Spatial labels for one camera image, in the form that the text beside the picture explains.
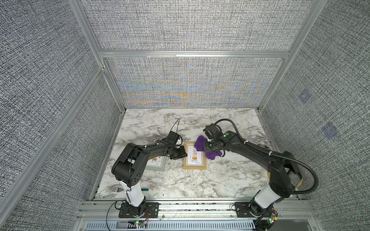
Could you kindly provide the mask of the grey green picture frame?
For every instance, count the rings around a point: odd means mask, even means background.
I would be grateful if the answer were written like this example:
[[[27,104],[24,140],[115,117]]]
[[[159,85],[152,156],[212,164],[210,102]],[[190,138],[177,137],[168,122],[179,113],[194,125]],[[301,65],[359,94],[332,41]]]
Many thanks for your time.
[[[164,171],[167,157],[155,157],[149,159],[146,164],[146,170]]]

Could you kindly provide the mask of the purple cloth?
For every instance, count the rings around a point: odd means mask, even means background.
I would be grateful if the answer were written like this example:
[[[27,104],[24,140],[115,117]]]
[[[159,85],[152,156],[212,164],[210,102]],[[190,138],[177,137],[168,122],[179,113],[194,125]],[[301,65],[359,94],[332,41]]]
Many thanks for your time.
[[[204,136],[199,136],[194,144],[195,149],[198,152],[204,152],[206,154],[206,158],[209,160],[215,160],[216,157],[223,157],[221,151],[206,151],[204,148],[204,144],[208,141],[207,138]]]

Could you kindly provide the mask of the light wooden picture frame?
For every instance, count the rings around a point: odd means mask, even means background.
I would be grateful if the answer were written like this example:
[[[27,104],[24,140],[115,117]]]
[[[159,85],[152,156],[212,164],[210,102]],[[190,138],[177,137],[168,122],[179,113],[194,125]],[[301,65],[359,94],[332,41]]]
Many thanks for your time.
[[[206,156],[204,152],[197,151],[195,142],[185,142],[187,157],[184,158],[184,169],[206,170]]]

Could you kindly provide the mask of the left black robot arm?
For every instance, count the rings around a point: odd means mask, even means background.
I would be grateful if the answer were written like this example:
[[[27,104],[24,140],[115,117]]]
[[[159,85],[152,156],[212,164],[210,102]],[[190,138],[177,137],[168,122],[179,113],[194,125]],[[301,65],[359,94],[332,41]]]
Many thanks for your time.
[[[114,163],[111,173],[126,193],[124,205],[128,207],[129,213],[135,217],[144,215],[146,198],[142,193],[140,180],[149,160],[156,157],[177,160],[187,156],[183,145],[167,139],[147,145],[127,144]]]

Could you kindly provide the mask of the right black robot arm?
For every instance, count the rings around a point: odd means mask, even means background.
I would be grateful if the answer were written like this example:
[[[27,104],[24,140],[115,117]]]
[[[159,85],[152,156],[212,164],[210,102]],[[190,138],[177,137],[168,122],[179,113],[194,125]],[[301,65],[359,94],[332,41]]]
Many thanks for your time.
[[[302,181],[299,167],[292,161],[293,155],[269,150],[250,141],[244,140],[232,131],[222,132],[216,124],[203,130],[208,141],[204,151],[228,151],[239,154],[263,167],[269,173],[269,183],[249,202],[249,213],[254,217],[263,216],[270,206],[289,198]]]

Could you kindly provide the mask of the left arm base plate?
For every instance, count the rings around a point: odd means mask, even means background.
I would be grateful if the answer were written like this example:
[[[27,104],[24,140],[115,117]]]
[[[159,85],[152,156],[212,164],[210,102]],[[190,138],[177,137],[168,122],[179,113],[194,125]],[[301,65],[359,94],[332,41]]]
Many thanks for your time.
[[[119,218],[157,218],[159,203],[144,203],[139,207],[122,203],[119,210]]]

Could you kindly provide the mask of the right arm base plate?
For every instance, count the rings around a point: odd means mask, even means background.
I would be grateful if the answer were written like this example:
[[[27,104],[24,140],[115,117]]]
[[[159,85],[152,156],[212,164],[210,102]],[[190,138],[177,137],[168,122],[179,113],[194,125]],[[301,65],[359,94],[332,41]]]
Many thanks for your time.
[[[252,214],[249,202],[235,202],[232,206],[238,218],[258,218]]]

